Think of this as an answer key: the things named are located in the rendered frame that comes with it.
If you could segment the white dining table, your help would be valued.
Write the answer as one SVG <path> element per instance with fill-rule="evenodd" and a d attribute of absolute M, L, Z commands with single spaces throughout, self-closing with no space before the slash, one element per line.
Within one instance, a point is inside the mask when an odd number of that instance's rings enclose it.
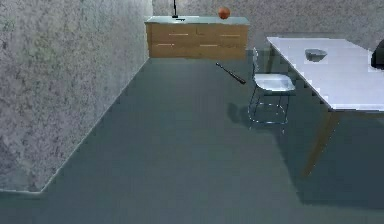
<path fill-rule="evenodd" d="M 371 51 L 345 39 L 269 37 L 267 41 L 327 105 L 302 172 L 308 176 L 343 115 L 384 118 L 384 70 L 371 66 Z M 308 61 L 306 49 L 321 49 L 327 56 Z"/>

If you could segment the black baseball bat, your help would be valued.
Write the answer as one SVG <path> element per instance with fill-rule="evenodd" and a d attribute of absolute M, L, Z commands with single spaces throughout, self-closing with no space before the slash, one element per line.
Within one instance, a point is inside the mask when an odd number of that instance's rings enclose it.
<path fill-rule="evenodd" d="M 244 79 L 242 79 L 241 77 L 237 76 L 236 74 L 234 74 L 232 71 L 226 69 L 224 66 L 222 66 L 219 62 L 216 62 L 215 63 L 216 66 L 220 67 L 221 69 L 223 69 L 225 72 L 227 72 L 232 78 L 234 78 L 235 80 L 237 80 L 240 84 L 244 85 L 246 84 L 246 81 Z"/>

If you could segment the wooden chest of drawers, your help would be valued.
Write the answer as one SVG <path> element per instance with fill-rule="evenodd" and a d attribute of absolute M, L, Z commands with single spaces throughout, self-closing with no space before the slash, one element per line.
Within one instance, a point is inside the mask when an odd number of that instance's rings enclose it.
<path fill-rule="evenodd" d="M 244 59 L 250 22 L 245 17 L 152 16 L 146 22 L 151 58 Z"/>

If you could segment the black desk lamp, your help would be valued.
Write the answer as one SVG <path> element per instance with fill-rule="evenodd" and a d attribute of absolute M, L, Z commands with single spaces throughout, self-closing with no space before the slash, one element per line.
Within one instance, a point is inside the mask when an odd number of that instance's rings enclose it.
<path fill-rule="evenodd" d="M 177 21 L 185 21 L 186 18 L 183 17 L 183 16 L 180 16 L 178 13 L 177 13 L 177 3 L 176 3 L 176 0 L 173 0 L 173 14 L 171 16 L 172 19 L 175 19 Z"/>

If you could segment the grey bowl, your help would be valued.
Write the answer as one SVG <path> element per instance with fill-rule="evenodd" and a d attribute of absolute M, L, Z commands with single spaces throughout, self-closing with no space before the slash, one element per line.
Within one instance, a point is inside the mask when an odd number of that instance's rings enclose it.
<path fill-rule="evenodd" d="M 305 56 L 308 61 L 319 62 L 327 56 L 327 52 L 321 49 L 306 49 Z"/>

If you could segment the black rounded object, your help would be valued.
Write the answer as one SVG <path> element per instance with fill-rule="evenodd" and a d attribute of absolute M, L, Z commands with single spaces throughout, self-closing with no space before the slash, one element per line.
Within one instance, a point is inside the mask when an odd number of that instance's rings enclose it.
<path fill-rule="evenodd" d="M 384 39 L 380 41 L 371 56 L 371 66 L 384 70 Z"/>

